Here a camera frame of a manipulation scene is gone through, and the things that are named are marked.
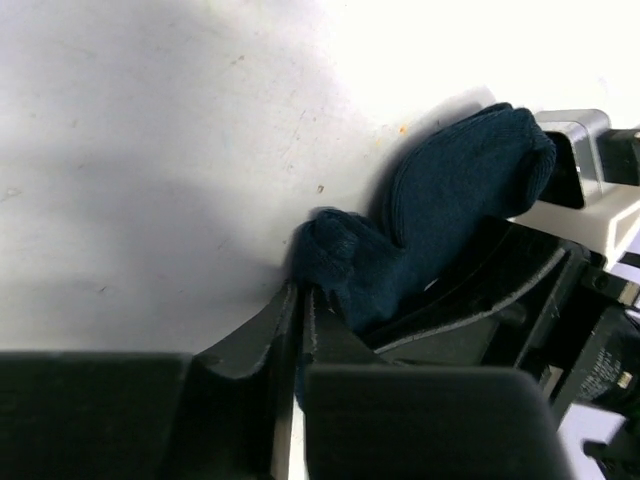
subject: navy blue fabric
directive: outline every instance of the navy blue fabric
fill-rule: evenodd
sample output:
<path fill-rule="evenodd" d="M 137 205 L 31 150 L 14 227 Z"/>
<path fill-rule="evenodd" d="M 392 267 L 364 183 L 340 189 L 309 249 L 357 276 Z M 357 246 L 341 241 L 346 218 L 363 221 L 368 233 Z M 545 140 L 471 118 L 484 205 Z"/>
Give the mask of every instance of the navy blue fabric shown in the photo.
<path fill-rule="evenodd" d="M 334 209 L 304 224 L 293 279 L 335 296 L 355 332 L 389 320 L 455 259 L 482 217 L 531 208 L 554 165 L 554 145 L 529 110 L 488 107 L 402 160 L 383 202 L 382 230 Z"/>

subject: black cable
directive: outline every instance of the black cable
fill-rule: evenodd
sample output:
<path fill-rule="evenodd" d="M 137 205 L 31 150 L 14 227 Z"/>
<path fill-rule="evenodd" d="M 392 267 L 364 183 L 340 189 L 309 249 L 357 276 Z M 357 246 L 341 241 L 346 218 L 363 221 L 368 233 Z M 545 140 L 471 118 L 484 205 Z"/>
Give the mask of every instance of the black cable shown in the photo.
<path fill-rule="evenodd" d="M 640 268 L 640 253 L 625 252 L 619 263 Z"/>

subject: folded sock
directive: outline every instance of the folded sock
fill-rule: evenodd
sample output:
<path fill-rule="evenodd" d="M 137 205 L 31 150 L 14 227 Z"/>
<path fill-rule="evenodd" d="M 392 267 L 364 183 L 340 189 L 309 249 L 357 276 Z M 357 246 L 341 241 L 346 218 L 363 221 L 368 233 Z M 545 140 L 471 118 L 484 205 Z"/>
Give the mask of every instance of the folded sock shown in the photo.
<path fill-rule="evenodd" d="M 292 275 L 338 299 L 361 332 L 390 319 L 464 249 L 485 215 L 527 211 L 555 164 L 553 143 L 526 109 L 488 107 L 418 145 L 383 202 L 382 231 L 326 210 L 300 229 Z"/>

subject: scratched white surface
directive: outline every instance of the scratched white surface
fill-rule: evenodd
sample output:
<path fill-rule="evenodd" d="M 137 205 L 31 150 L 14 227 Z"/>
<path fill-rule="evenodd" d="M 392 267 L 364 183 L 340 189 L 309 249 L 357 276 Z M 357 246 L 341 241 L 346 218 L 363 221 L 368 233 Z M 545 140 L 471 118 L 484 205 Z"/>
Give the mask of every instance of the scratched white surface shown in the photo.
<path fill-rule="evenodd" d="M 494 96 L 637 124 L 639 14 L 4 0 L 0 347 L 211 345 L 276 290 L 311 209 L 363 211 L 407 137 Z"/>

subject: white plastic part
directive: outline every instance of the white plastic part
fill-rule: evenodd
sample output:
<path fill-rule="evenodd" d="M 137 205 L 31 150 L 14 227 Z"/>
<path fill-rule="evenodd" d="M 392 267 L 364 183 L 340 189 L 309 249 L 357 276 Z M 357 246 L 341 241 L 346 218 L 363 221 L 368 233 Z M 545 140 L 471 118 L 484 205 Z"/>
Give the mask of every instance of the white plastic part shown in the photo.
<path fill-rule="evenodd" d="M 640 188 L 615 185 L 583 210 L 537 202 L 514 221 L 601 253 L 610 270 L 640 230 Z"/>

